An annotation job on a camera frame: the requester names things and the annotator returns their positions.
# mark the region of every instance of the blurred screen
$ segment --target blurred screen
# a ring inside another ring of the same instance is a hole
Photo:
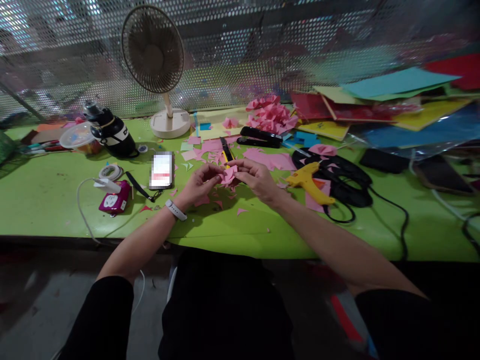
[[[172,185],[173,179],[173,153],[160,151],[153,155],[150,172],[150,189],[167,189]]]

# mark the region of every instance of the pink power bank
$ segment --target pink power bank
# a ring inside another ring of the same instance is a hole
[[[121,187],[120,192],[113,194],[108,193],[107,195],[105,195],[105,197],[101,201],[100,206],[98,207],[98,210],[103,211],[104,213],[108,213],[111,216],[121,214],[125,211],[125,207],[127,206],[127,201],[130,195],[130,190],[132,189],[127,180],[115,181],[115,184]]]

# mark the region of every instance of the black thermos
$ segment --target black thermos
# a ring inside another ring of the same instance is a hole
[[[136,158],[135,141],[122,119],[95,100],[85,101],[83,115],[90,122],[91,134],[116,158]]]

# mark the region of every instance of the fan grille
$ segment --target fan grille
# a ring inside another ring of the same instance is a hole
[[[158,7],[142,5],[130,11],[123,24],[121,49],[131,75],[148,91],[169,92],[182,77],[182,39]]]

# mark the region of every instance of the person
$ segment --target person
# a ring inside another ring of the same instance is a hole
[[[379,251],[294,200],[264,165],[248,159],[227,165],[238,166],[236,179],[344,280],[381,360],[441,358],[442,326],[430,300]],[[185,213],[220,183],[222,172],[204,164],[174,204]],[[59,359],[126,358],[133,283],[176,221],[164,206],[118,245],[86,296]],[[186,250],[162,326],[161,360],[294,359],[283,301],[261,261],[251,257]]]

